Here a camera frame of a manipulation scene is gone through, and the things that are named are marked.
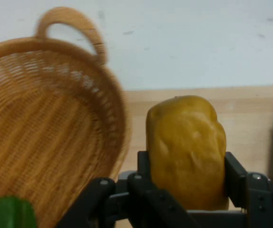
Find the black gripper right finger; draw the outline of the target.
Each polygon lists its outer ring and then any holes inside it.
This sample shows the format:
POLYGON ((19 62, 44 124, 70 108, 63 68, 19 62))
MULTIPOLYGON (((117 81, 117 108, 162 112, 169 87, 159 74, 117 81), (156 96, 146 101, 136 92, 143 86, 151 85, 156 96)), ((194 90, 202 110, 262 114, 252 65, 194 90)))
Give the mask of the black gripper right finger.
POLYGON ((273 228, 273 182, 248 172, 231 152, 225 153, 225 185, 233 205, 245 210, 247 228, 273 228))

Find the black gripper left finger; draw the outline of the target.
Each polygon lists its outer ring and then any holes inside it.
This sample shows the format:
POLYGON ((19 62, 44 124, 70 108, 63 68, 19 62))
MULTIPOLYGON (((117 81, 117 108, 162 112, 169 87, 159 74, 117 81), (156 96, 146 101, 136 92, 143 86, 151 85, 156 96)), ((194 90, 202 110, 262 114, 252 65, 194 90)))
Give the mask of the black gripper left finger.
POLYGON ((128 219, 134 228, 196 228, 198 223, 151 181, 147 151, 137 154, 137 171, 114 182, 95 178, 58 222, 59 228, 112 228, 128 219))

